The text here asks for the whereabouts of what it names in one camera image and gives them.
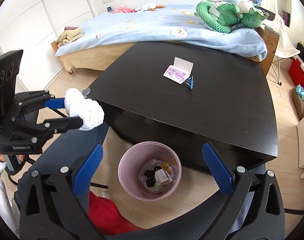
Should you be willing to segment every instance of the red box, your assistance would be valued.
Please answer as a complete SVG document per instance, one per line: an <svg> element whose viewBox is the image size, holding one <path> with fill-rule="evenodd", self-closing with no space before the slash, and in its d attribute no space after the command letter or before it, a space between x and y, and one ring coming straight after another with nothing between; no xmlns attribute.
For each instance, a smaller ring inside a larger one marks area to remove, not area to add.
<svg viewBox="0 0 304 240"><path fill-rule="evenodd" d="M304 71L301 68L301 62L299 59L294 59L292 61L289 74L295 86L300 84L302 87L304 87Z"/></svg>

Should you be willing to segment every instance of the dark wooden table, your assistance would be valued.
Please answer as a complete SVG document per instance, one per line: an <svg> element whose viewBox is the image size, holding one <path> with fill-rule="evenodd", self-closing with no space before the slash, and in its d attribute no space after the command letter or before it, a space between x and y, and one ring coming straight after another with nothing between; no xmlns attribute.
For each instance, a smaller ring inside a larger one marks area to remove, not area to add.
<svg viewBox="0 0 304 240"><path fill-rule="evenodd" d="M174 57L194 63L194 88L163 77ZM253 168L277 157L273 102L260 64L189 44L138 42L90 86L106 121L131 144L158 141L183 166L209 173L211 141L234 165Z"/></svg>

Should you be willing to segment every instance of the white cloth on chair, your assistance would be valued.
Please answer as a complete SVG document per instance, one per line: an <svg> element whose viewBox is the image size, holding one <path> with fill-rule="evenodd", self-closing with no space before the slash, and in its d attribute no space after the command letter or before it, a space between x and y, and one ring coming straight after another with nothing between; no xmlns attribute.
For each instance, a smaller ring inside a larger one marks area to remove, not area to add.
<svg viewBox="0 0 304 240"><path fill-rule="evenodd" d="M64 99L64 106L70 117L79 116L83 120L81 131L89 131L103 124L104 112L99 103L92 99L85 99L82 93L76 88L67 90Z"/></svg>
<svg viewBox="0 0 304 240"><path fill-rule="evenodd" d="M281 35L275 56L280 58L289 58L300 53L300 51L295 49L293 44L290 42L284 20L279 14L275 15L275 19L273 21L265 20L263 23Z"/></svg>
<svg viewBox="0 0 304 240"><path fill-rule="evenodd" d="M2 217L6 225L11 229L11 231L17 237L19 237L19 227L12 212L12 207L8 199L6 187L1 179L0 179L0 216Z"/></svg>

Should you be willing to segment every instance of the wooden floor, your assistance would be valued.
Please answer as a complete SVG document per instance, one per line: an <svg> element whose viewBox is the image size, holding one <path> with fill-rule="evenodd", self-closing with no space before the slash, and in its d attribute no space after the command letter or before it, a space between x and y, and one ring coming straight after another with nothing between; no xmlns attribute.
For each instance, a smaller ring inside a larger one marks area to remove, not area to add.
<svg viewBox="0 0 304 240"><path fill-rule="evenodd" d="M99 71L87 69L75 69L71 75L63 71L50 85L49 90L56 97L63 97L68 88L76 87L82 90L99 75ZM281 79L282 86L279 86L272 69L267 75L276 114L279 149L278 158L267 163L267 168L276 174L284 207L304 209L304 179L299 179L303 169L298 168L296 124L299 119L289 93L294 84L288 72L283 69L281 69ZM39 121L52 117L57 116L49 110L42 110ZM119 160L130 147L130 144L119 139L110 129L103 144L103 161L92 181L108 185L111 199L118 206L121 214L137 226L150 228L176 218L199 205L218 190L213 177L183 168L180 185L170 197L154 203L135 200L121 188L117 177ZM101 194L97 188L91 190L97 195ZM285 233L288 235L301 216L286 214L285 218Z"/></svg>

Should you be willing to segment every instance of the blue blanket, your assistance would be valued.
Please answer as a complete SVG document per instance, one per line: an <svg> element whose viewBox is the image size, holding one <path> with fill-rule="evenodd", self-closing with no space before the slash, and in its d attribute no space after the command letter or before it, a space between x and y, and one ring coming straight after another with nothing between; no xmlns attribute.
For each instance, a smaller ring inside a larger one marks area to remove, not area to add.
<svg viewBox="0 0 304 240"><path fill-rule="evenodd" d="M156 11L103 13L80 24L84 36L61 46L55 55L138 41L181 41L242 57L266 57L264 40L254 29L236 28L229 34L214 32L194 12L194 5L167 5Z"/></svg>

